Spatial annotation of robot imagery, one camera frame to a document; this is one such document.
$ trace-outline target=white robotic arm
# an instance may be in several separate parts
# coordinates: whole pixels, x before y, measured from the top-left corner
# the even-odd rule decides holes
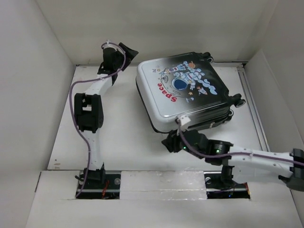
[[[86,91],[85,95],[93,96],[93,95],[99,95],[101,98],[104,96],[108,88],[112,86],[112,78],[102,78],[103,75],[101,74],[101,80],[94,82]],[[90,152],[90,164],[89,164],[89,170],[98,170],[102,167],[104,160],[102,158],[101,152],[100,152],[100,128],[96,130],[96,132],[92,132],[90,130],[84,130],[83,136],[87,139],[91,146],[91,152]]]
[[[196,130],[187,131],[190,119],[180,116],[179,129],[162,141],[169,152],[187,151],[212,165],[223,165],[223,182],[275,182],[304,191],[304,151],[273,153],[234,146],[230,142],[209,140]]]

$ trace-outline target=astronaut sticker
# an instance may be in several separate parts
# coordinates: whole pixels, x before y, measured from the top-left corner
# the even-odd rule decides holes
[[[196,68],[193,62],[184,61],[182,64],[166,68],[163,71],[153,69],[154,73],[160,75],[160,90],[166,97],[184,97],[187,103],[193,102],[196,97],[204,95],[218,95],[216,87],[207,79],[200,68]]]

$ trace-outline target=white floor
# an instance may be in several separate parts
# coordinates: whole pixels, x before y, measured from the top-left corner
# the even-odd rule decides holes
[[[244,91],[236,67],[215,67],[230,90]],[[79,66],[73,81],[96,78],[98,67]],[[186,152],[170,154],[161,144],[166,135],[155,133],[135,86],[136,67],[130,66],[102,98],[104,125],[101,129],[101,153],[107,170],[220,170]],[[78,84],[75,93],[83,93],[92,83]],[[245,148],[260,150],[260,142],[248,107],[234,110],[232,120],[204,130],[208,138],[229,141]],[[68,103],[57,133],[49,170],[81,170],[86,166],[87,148],[74,129]]]
[[[77,67],[74,80],[95,78],[97,69]],[[218,66],[215,70],[231,95],[244,95],[236,67]],[[195,170],[221,167],[206,164],[186,152],[166,151],[160,143],[166,136],[155,133],[150,126],[135,87],[135,76],[136,67],[127,68],[102,98],[105,121],[101,152],[107,170],[124,171],[121,199],[75,199],[74,176],[85,167],[87,151],[73,128],[66,105],[49,171],[41,175],[27,228],[302,227],[292,195],[284,185],[249,183],[251,200],[206,199],[203,174]],[[83,92],[89,86],[78,85],[75,92]],[[208,138],[265,149],[249,106],[234,112],[229,123],[203,132]]]
[[[35,197],[39,171],[0,174],[0,227],[24,228]]]

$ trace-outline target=suitcase wheel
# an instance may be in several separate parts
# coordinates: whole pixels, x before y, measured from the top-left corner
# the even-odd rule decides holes
[[[234,104],[234,106],[235,106],[236,108],[239,108],[239,107],[242,107],[245,103],[246,103],[246,101],[245,101],[244,99],[240,99],[238,102],[236,102],[236,103]]]
[[[213,57],[211,56],[210,52],[205,52],[202,57],[207,59],[209,63],[213,63]]]
[[[232,119],[233,115],[234,115],[234,112],[233,112],[233,110],[230,109],[226,121],[230,121]]]
[[[213,63],[213,57],[210,56],[209,58],[207,58],[207,61],[208,61],[209,63]]]

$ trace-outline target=wire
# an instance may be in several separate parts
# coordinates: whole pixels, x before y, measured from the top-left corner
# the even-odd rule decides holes
[[[110,184],[110,181],[107,180],[107,181],[105,182],[105,187],[104,187],[104,189],[103,189],[101,199],[103,199],[103,198],[105,197],[106,189],[109,187],[109,184]]]
[[[293,160],[289,160],[289,159],[284,159],[284,158],[277,158],[277,157],[270,157],[270,156],[266,156],[266,155],[261,155],[261,154],[254,154],[254,153],[249,153],[249,152],[232,152],[232,153],[225,153],[225,154],[219,154],[219,155],[207,155],[207,154],[203,154],[200,153],[199,151],[197,151],[196,149],[194,149],[186,140],[182,130],[181,130],[181,123],[178,121],[178,126],[179,126],[179,132],[180,132],[180,136],[182,141],[184,142],[184,144],[188,147],[188,149],[192,152],[197,154],[198,156],[202,156],[204,158],[225,158],[225,157],[229,157],[229,156],[235,156],[235,155],[247,155],[247,156],[254,156],[254,157],[259,157],[259,158],[265,158],[265,159],[271,159],[271,160],[276,160],[276,161],[282,161],[282,162],[288,162],[288,163],[293,163],[296,165],[300,165],[300,166],[304,166],[304,163],[299,162],[299,161],[293,161]]]
[[[87,160],[87,166],[86,166],[86,170],[85,170],[85,176],[84,176],[84,181],[83,181],[83,184],[80,188],[80,191],[76,194],[76,198],[81,194],[81,192],[83,191],[84,187],[85,187],[85,183],[86,183],[86,179],[87,179],[87,175],[88,175],[88,172],[89,172],[89,166],[90,166],[90,160],[91,160],[91,146],[90,146],[90,143],[89,141],[81,134],[78,126],[77,126],[77,123],[76,123],[76,119],[75,119],[75,116],[74,116],[74,111],[73,111],[73,102],[72,102],[72,93],[73,93],[73,88],[75,85],[77,85],[78,83],[87,83],[87,82],[96,82],[96,81],[99,81],[101,79],[105,79],[105,78],[109,78],[109,77],[112,77],[116,74],[118,74],[124,67],[125,63],[126,63],[126,55],[125,55],[125,51],[117,44],[115,43],[112,43],[112,42],[105,42],[101,45],[101,48],[103,49],[103,47],[105,45],[108,45],[108,44],[111,44],[111,45],[114,45],[115,47],[119,48],[122,53],[123,53],[123,64],[122,66],[114,73],[112,74],[109,74],[107,76],[104,76],[104,77],[100,77],[100,78],[95,78],[95,79],[90,79],[90,80],[85,80],[85,81],[76,81],[74,82],[72,85],[71,85],[71,88],[70,88],[70,91],[69,91],[69,104],[70,104],[70,112],[71,112],[71,115],[72,115],[72,120],[73,120],[73,124],[74,124],[74,127],[77,131],[77,133],[80,135],[80,137],[85,141],[86,145],[87,145],[87,149],[88,149],[88,160]]]

